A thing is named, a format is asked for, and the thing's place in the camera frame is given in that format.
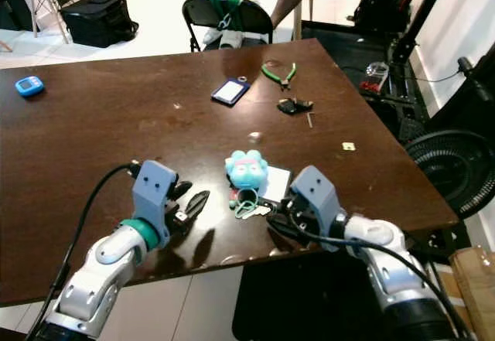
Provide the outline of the dark blue card holder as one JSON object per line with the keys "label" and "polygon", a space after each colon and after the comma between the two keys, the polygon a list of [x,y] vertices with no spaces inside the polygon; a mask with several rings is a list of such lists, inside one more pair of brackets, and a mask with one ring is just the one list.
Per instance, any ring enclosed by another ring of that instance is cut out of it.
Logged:
{"label": "dark blue card holder", "polygon": [[244,77],[227,79],[222,86],[210,94],[215,103],[233,107],[251,89],[251,84]]}

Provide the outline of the black car key fob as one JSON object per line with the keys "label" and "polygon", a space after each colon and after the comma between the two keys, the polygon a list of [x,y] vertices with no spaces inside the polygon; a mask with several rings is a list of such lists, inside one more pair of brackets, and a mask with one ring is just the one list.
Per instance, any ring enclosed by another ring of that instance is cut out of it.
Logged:
{"label": "black car key fob", "polygon": [[312,101],[305,101],[302,98],[291,97],[282,98],[276,107],[283,112],[283,114],[294,115],[294,114],[304,114],[305,112],[311,111],[314,103]]}

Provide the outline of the black folding chair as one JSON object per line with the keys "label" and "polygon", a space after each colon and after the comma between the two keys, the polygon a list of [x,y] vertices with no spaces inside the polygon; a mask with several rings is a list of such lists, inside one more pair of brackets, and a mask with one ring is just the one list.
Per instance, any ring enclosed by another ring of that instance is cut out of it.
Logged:
{"label": "black folding chair", "polygon": [[244,33],[243,46],[274,42],[275,27],[269,14],[251,0],[186,0],[181,12],[193,52],[204,50],[203,41],[208,29],[241,31]]}

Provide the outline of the white card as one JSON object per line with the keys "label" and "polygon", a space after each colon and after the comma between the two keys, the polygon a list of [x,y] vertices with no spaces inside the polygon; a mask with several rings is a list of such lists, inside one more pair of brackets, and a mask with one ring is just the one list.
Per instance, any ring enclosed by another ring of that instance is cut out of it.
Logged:
{"label": "white card", "polygon": [[287,195],[291,181],[292,172],[290,170],[269,165],[268,178],[265,185],[259,189],[259,196],[266,202],[278,203]]}

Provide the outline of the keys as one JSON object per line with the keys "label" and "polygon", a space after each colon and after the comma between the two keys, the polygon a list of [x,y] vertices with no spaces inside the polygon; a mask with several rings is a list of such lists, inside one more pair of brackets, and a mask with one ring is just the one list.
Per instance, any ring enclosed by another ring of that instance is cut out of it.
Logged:
{"label": "keys", "polygon": [[254,215],[266,215],[272,212],[272,203],[262,199],[257,189],[238,189],[233,192],[229,202],[237,220],[247,220]]}

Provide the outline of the black floor fan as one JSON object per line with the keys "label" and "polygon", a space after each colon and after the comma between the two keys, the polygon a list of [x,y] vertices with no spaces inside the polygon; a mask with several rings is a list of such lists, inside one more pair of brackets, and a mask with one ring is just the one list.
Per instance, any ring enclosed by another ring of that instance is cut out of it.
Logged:
{"label": "black floor fan", "polygon": [[495,141],[446,129],[418,136],[404,149],[460,220],[495,199]]}

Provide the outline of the black metal stand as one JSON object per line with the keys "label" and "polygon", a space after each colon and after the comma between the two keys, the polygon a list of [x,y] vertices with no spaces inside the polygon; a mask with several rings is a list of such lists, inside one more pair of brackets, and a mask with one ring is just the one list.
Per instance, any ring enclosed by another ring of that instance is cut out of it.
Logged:
{"label": "black metal stand", "polygon": [[434,8],[435,2],[436,0],[424,0],[422,2],[411,21],[409,29],[393,45],[389,60],[387,61],[389,66],[404,66],[409,61],[411,52],[413,52],[417,45],[416,38],[423,29],[425,20]]}

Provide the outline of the brown cardboard box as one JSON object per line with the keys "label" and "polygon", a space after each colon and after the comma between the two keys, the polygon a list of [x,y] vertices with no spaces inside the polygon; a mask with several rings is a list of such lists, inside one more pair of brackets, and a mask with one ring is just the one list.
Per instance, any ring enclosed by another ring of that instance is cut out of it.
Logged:
{"label": "brown cardboard box", "polygon": [[468,247],[449,260],[471,330],[478,341],[495,341],[495,252]]}

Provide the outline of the black equipment case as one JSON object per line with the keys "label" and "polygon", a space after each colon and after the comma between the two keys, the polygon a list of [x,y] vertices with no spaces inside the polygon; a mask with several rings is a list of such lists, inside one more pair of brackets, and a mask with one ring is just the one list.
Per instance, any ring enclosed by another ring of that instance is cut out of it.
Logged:
{"label": "black equipment case", "polygon": [[401,34],[409,26],[411,1],[360,0],[351,20],[363,31]]}

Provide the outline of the white shoes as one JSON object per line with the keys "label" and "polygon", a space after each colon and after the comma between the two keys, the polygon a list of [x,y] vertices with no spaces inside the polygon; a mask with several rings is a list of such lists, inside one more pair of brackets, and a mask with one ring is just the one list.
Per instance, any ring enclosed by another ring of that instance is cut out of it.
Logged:
{"label": "white shoes", "polygon": [[243,43],[243,31],[208,29],[204,36],[203,47],[204,49],[238,49]]}

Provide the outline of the green handled pliers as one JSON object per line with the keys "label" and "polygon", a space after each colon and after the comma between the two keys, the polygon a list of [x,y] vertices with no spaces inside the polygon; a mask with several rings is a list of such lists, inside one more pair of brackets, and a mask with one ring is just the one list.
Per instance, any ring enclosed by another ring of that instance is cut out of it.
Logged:
{"label": "green handled pliers", "polygon": [[297,63],[284,63],[279,60],[266,60],[261,65],[261,72],[282,90],[291,89],[291,80],[298,71]]}

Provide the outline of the clear glass jar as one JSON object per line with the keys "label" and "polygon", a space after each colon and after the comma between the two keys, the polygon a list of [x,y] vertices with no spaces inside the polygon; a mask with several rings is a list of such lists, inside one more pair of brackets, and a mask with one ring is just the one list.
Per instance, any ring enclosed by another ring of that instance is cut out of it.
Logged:
{"label": "clear glass jar", "polygon": [[365,76],[360,82],[360,89],[365,94],[381,94],[383,87],[387,86],[387,79],[390,73],[391,66],[383,61],[372,62],[365,69]]}

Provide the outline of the small blue digital timer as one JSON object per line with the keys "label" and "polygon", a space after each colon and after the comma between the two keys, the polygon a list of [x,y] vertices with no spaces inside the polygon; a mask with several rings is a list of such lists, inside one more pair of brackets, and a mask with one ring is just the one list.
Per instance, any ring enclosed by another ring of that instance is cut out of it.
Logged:
{"label": "small blue digital timer", "polygon": [[45,83],[38,76],[27,76],[14,83],[15,91],[20,97],[35,97],[45,89]]}

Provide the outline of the cyan plush keychain figure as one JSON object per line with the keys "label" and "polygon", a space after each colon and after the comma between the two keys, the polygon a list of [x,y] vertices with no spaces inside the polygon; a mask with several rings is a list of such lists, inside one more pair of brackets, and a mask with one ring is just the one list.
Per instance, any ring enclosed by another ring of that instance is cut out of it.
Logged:
{"label": "cyan plush keychain figure", "polygon": [[234,150],[225,158],[225,172],[232,192],[261,190],[268,185],[268,161],[255,149]]}

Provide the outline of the black fabric bag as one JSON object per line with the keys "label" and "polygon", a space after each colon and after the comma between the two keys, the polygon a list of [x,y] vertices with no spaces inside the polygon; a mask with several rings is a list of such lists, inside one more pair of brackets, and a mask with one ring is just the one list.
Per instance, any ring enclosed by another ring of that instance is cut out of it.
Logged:
{"label": "black fabric bag", "polygon": [[137,36],[139,24],[131,19],[127,0],[79,0],[59,13],[75,44],[106,48]]}

